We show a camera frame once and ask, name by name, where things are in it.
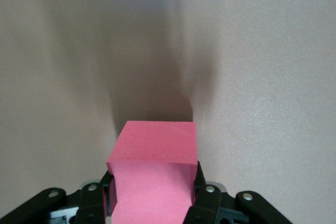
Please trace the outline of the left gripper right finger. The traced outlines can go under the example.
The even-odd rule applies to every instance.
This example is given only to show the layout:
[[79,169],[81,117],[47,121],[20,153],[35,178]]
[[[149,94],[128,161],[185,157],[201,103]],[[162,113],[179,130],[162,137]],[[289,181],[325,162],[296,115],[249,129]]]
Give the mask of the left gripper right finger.
[[241,191],[232,197],[222,184],[207,183],[200,163],[194,186],[195,201],[184,223],[291,223],[257,192]]

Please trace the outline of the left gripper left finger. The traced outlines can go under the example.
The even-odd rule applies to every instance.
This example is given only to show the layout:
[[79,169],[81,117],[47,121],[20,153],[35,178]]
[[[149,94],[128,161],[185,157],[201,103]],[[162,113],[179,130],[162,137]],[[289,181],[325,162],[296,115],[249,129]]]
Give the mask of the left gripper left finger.
[[1,218],[1,223],[106,223],[116,203],[114,176],[106,172],[72,194],[47,188]]

